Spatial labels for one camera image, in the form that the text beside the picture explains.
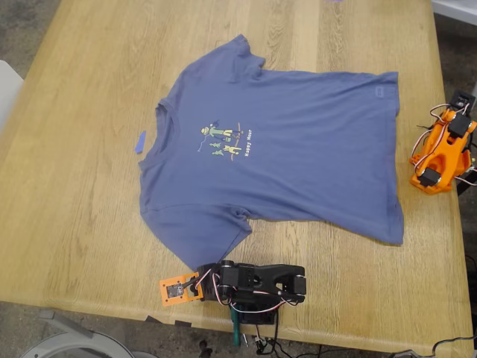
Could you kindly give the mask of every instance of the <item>wooden table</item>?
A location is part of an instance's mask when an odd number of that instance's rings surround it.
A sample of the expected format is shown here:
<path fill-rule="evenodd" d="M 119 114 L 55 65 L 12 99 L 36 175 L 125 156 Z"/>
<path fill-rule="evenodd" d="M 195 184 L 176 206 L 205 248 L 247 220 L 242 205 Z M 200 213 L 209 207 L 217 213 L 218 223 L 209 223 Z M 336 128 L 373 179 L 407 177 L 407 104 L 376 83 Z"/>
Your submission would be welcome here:
<path fill-rule="evenodd" d="M 189 269 L 139 215 L 133 147 L 144 129 L 151 145 L 154 107 L 184 66 L 240 33 L 269 69 L 399 71 L 404 244 L 257 220 L 229 255 L 306 268 L 306 301 L 282 308 L 279 337 L 430 354 L 439 339 L 469 336 L 457 197 L 408 183 L 416 125 L 443 102 L 426 0 L 63 0 L 0 137 L 0 300 L 232 330 L 215 302 L 161 307 L 157 280 Z"/>

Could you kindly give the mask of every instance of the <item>orange robot part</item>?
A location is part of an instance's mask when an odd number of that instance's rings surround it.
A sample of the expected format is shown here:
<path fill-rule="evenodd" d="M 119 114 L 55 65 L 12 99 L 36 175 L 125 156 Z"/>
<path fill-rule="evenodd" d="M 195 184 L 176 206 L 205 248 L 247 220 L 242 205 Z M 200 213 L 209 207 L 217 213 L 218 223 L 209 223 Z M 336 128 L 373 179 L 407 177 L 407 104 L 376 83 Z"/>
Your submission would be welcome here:
<path fill-rule="evenodd" d="M 170 306 L 172 304 L 180 304 L 182 302 L 203 298 L 202 286 L 200 284 L 197 286 L 196 292 L 191 290 L 191 287 L 194 286 L 194 284 L 187 287 L 183 286 L 184 283 L 189 282 L 196 277 L 199 277 L 198 272 L 159 280 L 158 284 L 162 305 Z"/>
<path fill-rule="evenodd" d="M 477 122 L 470 121 L 462 137 L 452 136 L 448 127 L 456 117 L 454 110 L 446 109 L 432 126 L 429 136 L 419 153 L 412 154 L 409 161 L 414 166 L 411 183 L 428 194 L 435 194 L 451 189 L 454 176 L 464 173 L 472 164 L 470 151 L 465 148 L 469 135 L 476 129 Z M 422 175 L 427 168 L 435 175 L 440 175 L 437 183 L 423 185 Z"/>

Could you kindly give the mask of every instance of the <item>floor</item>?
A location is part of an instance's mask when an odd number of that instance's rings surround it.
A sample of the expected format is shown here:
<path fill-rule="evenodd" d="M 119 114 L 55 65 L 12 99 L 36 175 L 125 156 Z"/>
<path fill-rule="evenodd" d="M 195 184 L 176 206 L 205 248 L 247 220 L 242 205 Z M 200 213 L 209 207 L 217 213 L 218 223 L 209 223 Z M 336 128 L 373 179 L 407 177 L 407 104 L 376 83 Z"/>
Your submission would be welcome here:
<path fill-rule="evenodd" d="M 0 60 L 6 60 L 23 78 L 60 0 L 0 1 Z M 470 92 L 477 81 L 477 27 L 436 16 L 437 36 L 446 97 L 454 89 Z M 477 189 L 469 189 L 459 198 L 466 252 L 477 257 Z M 37 318 L 39 309 L 0 302 L 0 358 L 20 357 L 30 346 L 50 336 L 55 329 Z M 84 327 L 111 333 L 121 328 L 126 346 L 147 351 L 158 357 L 198 357 L 199 342 L 205 339 L 213 357 L 256 357 L 253 343 L 249 348 L 232 346 L 229 333 L 169 326 L 158 323 L 128 321 L 82 313 L 63 313 Z M 279 340 L 293 357 L 318 352 L 317 345 Z M 348 350 L 327 354 L 326 358 L 378 358 L 387 354 Z"/>

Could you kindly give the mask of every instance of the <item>orange bracket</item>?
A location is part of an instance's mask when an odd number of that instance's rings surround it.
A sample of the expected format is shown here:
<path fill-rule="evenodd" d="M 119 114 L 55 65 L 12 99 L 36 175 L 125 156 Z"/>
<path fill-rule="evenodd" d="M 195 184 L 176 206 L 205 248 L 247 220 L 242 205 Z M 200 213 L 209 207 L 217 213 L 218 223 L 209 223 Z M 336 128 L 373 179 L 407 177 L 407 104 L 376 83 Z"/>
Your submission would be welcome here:
<path fill-rule="evenodd" d="M 159 280 L 159 292 L 163 306 L 171 306 L 172 304 L 180 304 L 182 302 L 198 300 L 203 298 L 202 286 L 198 285 L 194 292 L 195 285 L 183 287 L 183 284 L 191 279 L 199 277 L 198 272 L 190 274 L 182 274 L 180 276 Z"/>

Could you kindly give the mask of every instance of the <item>blue t-shirt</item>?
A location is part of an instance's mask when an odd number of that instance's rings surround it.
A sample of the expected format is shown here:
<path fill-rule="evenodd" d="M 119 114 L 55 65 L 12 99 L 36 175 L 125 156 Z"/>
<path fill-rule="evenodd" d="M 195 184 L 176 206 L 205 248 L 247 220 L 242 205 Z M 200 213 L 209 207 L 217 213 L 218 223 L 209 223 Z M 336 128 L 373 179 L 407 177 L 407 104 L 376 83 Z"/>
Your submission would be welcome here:
<path fill-rule="evenodd" d="M 326 220 L 402 242 L 397 73 L 271 71 L 239 35 L 188 65 L 156 108 L 141 214 L 195 269 L 247 218 Z"/>

